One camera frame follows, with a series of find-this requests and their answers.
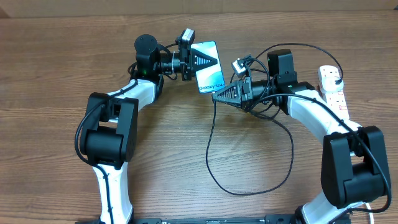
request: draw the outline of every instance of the smartphone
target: smartphone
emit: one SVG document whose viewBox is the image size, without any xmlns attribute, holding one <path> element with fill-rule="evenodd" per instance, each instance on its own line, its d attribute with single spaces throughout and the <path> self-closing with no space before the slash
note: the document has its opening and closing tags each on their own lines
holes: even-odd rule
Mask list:
<svg viewBox="0 0 398 224">
<path fill-rule="evenodd" d="M 191 49 L 199 93 L 212 93 L 224 88 L 224 75 L 216 42 L 192 44 Z"/>
</svg>

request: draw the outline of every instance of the black cable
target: black cable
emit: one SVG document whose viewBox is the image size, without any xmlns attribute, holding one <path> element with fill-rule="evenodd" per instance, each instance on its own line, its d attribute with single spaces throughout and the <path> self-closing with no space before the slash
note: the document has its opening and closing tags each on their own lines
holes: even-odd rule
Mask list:
<svg viewBox="0 0 398 224">
<path fill-rule="evenodd" d="M 244 65 L 244 68 L 248 71 L 248 76 L 250 77 L 250 79 L 252 78 L 251 77 L 251 69 L 249 68 L 249 65 Z"/>
<path fill-rule="evenodd" d="M 178 44 L 176 44 L 176 43 L 174 43 L 174 44 L 169 44 L 169 45 L 165 46 L 165 48 L 173 47 L 173 46 L 176 46 L 176 45 L 178 45 Z"/>
<path fill-rule="evenodd" d="M 128 74 L 130 74 L 130 77 L 132 77 L 134 75 L 133 71 L 136 69 L 136 66 L 137 66 L 137 62 L 134 62 L 127 68 L 127 72 L 128 72 Z"/>
<path fill-rule="evenodd" d="M 268 90 L 268 87 L 269 87 L 270 79 L 271 79 L 271 77 L 270 77 L 270 75 L 269 75 L 269 72 L 268 72 L 268 69 L 267 69 L 267 67 L 263 64 L 262 61 L 260 61 L 260 60 L 258 60 L 258 59 L 256 59 L 256 58 L 248 58 L 248 60 L 255 61 L 255 62 L 257 62 L 257 63 L 259 63 L 259 64 L 261 65 L 261 67 L 262 67 L 262 68 L 264 69 L 264 71 L 267 73 L 267 85 L 266 85 L 265 89 L 262 91 L 260 98 L 259 98 L 258 100 L 256 100 L 253 104 L 249 105 L 249 108 L 246 108 L 245 111 L 251 111 L 251 110 L 253 110 L 253 108 L 254 108 L 255 106 L 257 106 L 257 104 L 260 102 L 260 99 L 264 96 L 264 94 L 266 94 L 266 92 L 267 92 L 267 90 Z"/>
<path fill-rule="evenodd" d="M 208 142 L 207 148 L 206 148 L 206 166 L 207 166 L 207 170 L 209 171 L 211 177 L 212 177 L 213 180 L 216 182 L 216 184 L 218 185 L 218 187 L 219 187 L 221 190 L 224 190 L 225 192 L 227 192 L 227 193 L 229 193 L 229 194 L 231 194 L 231 195 L 249 196 L 249 195 L 259 195 L 259 194 L 268 193 L 268 192 L 271 192 L 271 191 L 273 191 L 273 190 L 275 190 L 275 189 L 278 189 L 280 186 L 282 186 L 282 185 L 286 182 L 287 178 L 289 178 L 290 172 L 292 171 L 292 167 L 293 167 L 293 156 L 294 156 L 294 145 L 293 145 L 293 137 L 292 137 L 292 134 L 290 133 L 290 131 L 289 131 L 283 124 L 281 124 L 280 122 L 278 122 L 278 121 L 276 121 L 276 120 L 274 120 L 274 119 L 272 119 L 271 121 L 274 122 L 275 124 L 278 124 L 281 128 L 283 128 L 283 129 L 287 132 L 287 134 L 289 134 L 290 141 L 291 141 L 291 143 L 292 143 L 292 159 L 291 159 L 291 161 L 290 161 L 289 171 L 288 171 L 288 173 L 287 173 L 285 179 L 284 179 L 279 185 L 277 185 L 276 187 L 273 187 L 273 188 L 271 188 L 271 189 L 264 190 L 264 191 L 260 191 L 260 192 L 250 192 L 250 193 L 243 193 L 243 194 L 230 192 L 229 190 L 226 190 L 223 186 L 221 186 L 221 185 L 218 183 L 218 181 L 217 181 L 216 178 L 214 177 L 213 173 L 211 172 L 210 167 L 209 167 L 209 163 L 208 163 L 208 152 L 209 152 L 211 137 L 213 136 L 214 126 L 215 126 L 215 123 L 216 123 L 216 101 L 213 101 L 213 102 L 214 102 L 213 125 L 212 125 L 212 127 L 211 127 L 209 142 Z M 266 115 L 263 115 L 263 114 L 262 114 L 262 116 L 258 116 L 258 118 L 260 118 L 260 119 L 269 119 L 270 117 L 267 117 Z"/>
<path fill-rule="evenodd" d="M 168 75 L 168 74 L 164 74 L 164 73 L 163 73 L 163 75 L 166 76 L 167 78 L 169 78 L 170 80 L 173 80 L 173 81 L 178 79 L 178 75 L 177 75 L 176 73 L 175 73 L 175 77 L 174 77 L 174 78 L 171 77 L 171 76 Z"/>
<path fill-rule="evenodd" d="M 334 58 L 334 56 L 333 56 L 331 53 L 327 52 L 325 49 L 322 49 L 322 48 L 317 47 L 317 46 L 315 46 L 315 45 L 311 45 L 311 44 L 301 44 L 301 43 L 275 44 L 275 45 L 272 45 L 272 46 L 270 46 L 269 48 L 263 50 L 259 55 L 257 55 L 256 58 L 259 58 L 262 54 L 264 54 L 265 52 L 267 52 L 268 50 L 270 50 L 270 49 L 272 49 L 272 48 L 274 48 L 274 47 L 283 46 L 283 45 L 298 45 L 298 46 L 313 47 L 313 48 L 315 48 L 315 49 L 318 49 L 318 50 L 324 52 L 325 54 L 329 55 L 329 56 L 336 62 L 337 66 L 340 68 L 340 71 L 341 71 L 341 78 L 340 78 L 339 80 L 336 81 L 336 84 L 340 84 L 341 81 L 343 81 L 343 76 L 344 76 L 343 69 L 341 68 L 341 65 L 340 65 L 340 63 L 338 63 L 337 59 Z M 235 76 L 235 73 L 232 74 L 230 83 L 232 83 L 232 79 L 234 78 L 234 76 Z"/>
<path fill-rule="evenodd" d="M 159 48 L 159 50 L 163 50 L 164 52 L 166 52 L 169 58 L 172 58 L 172 53 L 170 52 L 169 49 L 167 49 L 167 47 L 163 46 L 162 44 L 157 44 L 157 47 Z"/>
<path fill-rule="evenodd" d="M 79 150 L 79 135 L 80 135 L 80 131 L 81 131 L 81 129 L 82 129 L 82 127 L 83 127 L 85 121 L 87 120 L 87 118 L 88 118 L 96 109 L 98 109 L 101 105 L 103 105 L 104 103 L 106 103 L 108 100 L 110 100 L 110 99 L 112 99 L 112 98 L 114 98 L 114 97 L 116 97 L 116 96 L 122 95 L 124 92 L 127 92 L 127 91 L 129 91 L 129 90 L 132 90 L 132 89 L 133 89 L 135 86 L 137 86 L 137 85 L 138 85 L 138 80 L 136 80 L 136 82 L 135 82 L 133 85 L 127 87 L 126 89 L 124 89 L 124 90 L 121 89 L 119 92 L 114 93 L 114 94 L 112 94 L 112 95 L 109 95 L 109 96 L 107 96 L 103 101 L 97 103 L 94 107 L 92 107 L 92 109 L 89 110 L 89 112 L 87 112 L 87 114 L 86 114 L 86 115 L 83 117 L 83 119 L 80 121 L 80 124 L 79 124 L 79 126 L 77 127 L 76 134 L 75 134 L 75 150 L 76 150 L 77 156 L 78 156 L 83 162 L 85 162 L 86 164 L 88 164 L 88 165 L 90 165 L 90 166 L 93 166 L 93 167 L 99 169 L 99 171 L 101 171 L 101 173 L 104 175 L 103 178 L 104 178 L 104 180 L 105 180 L 106 201 L 107 201 L 107 204 L 108 204 L 108 212 L 109 212 L 109 216 L 110 216 L 110 219 L 111 219 L 111 224 L 113 224 L 113 214 L 112 214 L 111 199 L 110 199 L 110 193 L 109 193 L 109 180 L 108 180 L 108 175 L 107 175 L 107 173 L 105 172 L 105 170 L 104 170 L 102 167 L 100 167 L 98 164 L 91 164 L 91 163 L 90 163 L 86 158 L 84 158 L 83 155 L 80 153 L 80 150 Z"/>
<path fill-rule="evenodd" d="M 269 109 L 271 108 L 271 106 L 273 106 L 273 105 L 274 105 L 274 103 L 270 103 L 266 109 L 264 109 L 264 110 L 262 110 L 262 111 L 258 111 L 258 112 L 253 112 L 253 113 L 254 113 L 254 114 L 260 114 L 260 113 L 266 112 L 266 111 L 269 110 Z"/>
<path fill-rule="evenodd" d="M 313 103 L 316 103 L 318 105 L 320 105 L 324 110 L 326 110 L 333 118 L 335 118 L 337 120 L 337 122 L 342 125 L 342 127 L 344 127 L 350 134 L 353 135 L 353 137 L 355 138 L 355 140 L 357 140 L 357 142 L 359 142 L 359 145 L 361 145 L 364 149 L 365 155 L 367 155 L 368 157 L 370 157 L 374 163 L 374 165 L 377 167 L 377 169 L 380 171 L 380 174 L 382 176 L 384 185 L 387 189 L 387 202 L 386 204 L 382 207 L 382 208 L 378 208 L 378 209 L 366 209 L 366 208 L 347 208 L 342 214 L 338 215 L 335 219 L 333 219 L 332 221 L 330 221 L 329 223 L 333 223 L 334 221 L 336 221 L 337 219 L 339 219 L 340 217 L 342 217 L 343 215 L 347 214 L 347 213 L 351 213 L 352 211 L 357 211 L 357 212 L 368 212 L 368 213 L 381 213 L 386 211 L 390 205 L 391 205 L 391 200 L 392 200 L 392 194 L 391 194 L 391 188 L 388 184 L 387 178 L 383 172 L 383 170 L 380 168 L 379 163 L 377 162 L 377 160 L 374 158 L 372 152 L 369 150 L 368 146 L 364 143 L 364 141 L 346 124 L 344 123 L 344 121 L 342 119 L 340 119 L 327 105 L 324 105 L 323 103 L 319 102 L 316 98 L 310 98 L 307 96 L 302 96 L 302 95 L 296 95 L 296 94 L 291 94 L 291 93 L 279 93 L 279 94 L 274 94 L 274 95 L 270 95 L 270 96 L 266 96 L 263 97 L 262 100 L 268 100 L 271 99 L 275 96 L 293 96 L 293 97 L 297 97 L 297 98 L 302 98 L 304 100 L 309 100 Z"/>
<path fill-rule="evenodd" d="M 256 117 L 258 117 L 258 116 L 265 116 L 265 118 L 264 119 L 269 119 L 269 120 L 273 120 L 278 114 L 279 114 L 279 112 L 280 112 L 280 108 L 276 111 L 276 113 L 274 114 L 274 115 L 272 115 L 272 116 L 266 116 L 266 115 L 264 115 L 264 114 L 257 114 L 257 113 L 253 113 L 253 112 L 250 112 L 250 114 L 252 114 L 253 116 L 256 116 Z"/>
<path fill-rule="evenodd" d="M 255 71 L 255 72 L 267 73 L 264 70 L 260 70 L 260 69 L 256 69 L 256 68 L 250 68 L 250 70 Z"/>
</svg>

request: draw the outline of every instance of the wooden table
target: wooden table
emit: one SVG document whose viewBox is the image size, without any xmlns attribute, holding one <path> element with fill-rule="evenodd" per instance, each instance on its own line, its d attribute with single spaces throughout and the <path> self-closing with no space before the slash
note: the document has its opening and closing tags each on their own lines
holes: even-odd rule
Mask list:
<svg viewBox="0 0 398 224">
<path fill-rule="evenodd" d="M 233 60 L 272 44 L 302 42 L 329 50 L 345 72 L 351 119 L 384 132 L 396 200 L 397 21 L 396 11 L 0 20 L 0 223 L 73 223 L 99 217 L 96 177 L 73 148 L 88 96 L 127 83 L 137 36 L 152 34 L 161 44 L 170 44 L 186 27 L 196 30 L 196 42 L 217 42 L 227 82 Z M 334 65 L 322 52 L 289 48 L 300 82 L 317 85 L 318 67 Z M 181 79 L 166 80 L 159 100 L 140 111 L 128 173 L 136 217 L 292 213 L 321 191 L 321 144 L 281 113 L 276 119 L 291 130 L 295 146 L 288 181 L 264 195 L 224 193 L 205 164 L 212 119 L 210 96 L 199 95 L 195 81 Z M 227 189 L 269 189 L 287 173 L 290 141 L 274 123 L 219 104 L 209 159 Z M 371 205 L 381 207 L 385 200 Z M 397 214 L 394 201 L 386 213 L 375 215 L 376 223 L 397 223 Z M 368 216 L 355 213 L 353 220 L 367 223 Z"/>
</svg>

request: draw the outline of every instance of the wall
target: wall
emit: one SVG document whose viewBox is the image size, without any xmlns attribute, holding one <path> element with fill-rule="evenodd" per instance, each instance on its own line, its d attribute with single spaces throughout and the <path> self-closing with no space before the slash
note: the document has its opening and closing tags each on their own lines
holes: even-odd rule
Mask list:
<svg viewBox="0 0 398 224">
<path fill-rule="evenodd" d="M 0 17 L 391 10 L 398 0 L 0 0 Z"/>
</svg>

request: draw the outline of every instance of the electrical outlet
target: electrical outlet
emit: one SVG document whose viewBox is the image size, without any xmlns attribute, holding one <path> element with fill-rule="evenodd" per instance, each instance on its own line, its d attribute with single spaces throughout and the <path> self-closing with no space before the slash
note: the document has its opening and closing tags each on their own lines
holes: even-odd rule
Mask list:
<svg viewBox="0 0 398 224">
<path fill-rule="evenodd" d="M 323 100 L 341 119 L 349 119 L 347 102 L 344 97 L 344 83 L 336 84 L 340 79 L 338 69 L 324 65 L 318 69 L 319 87 Z"/>
</svg>

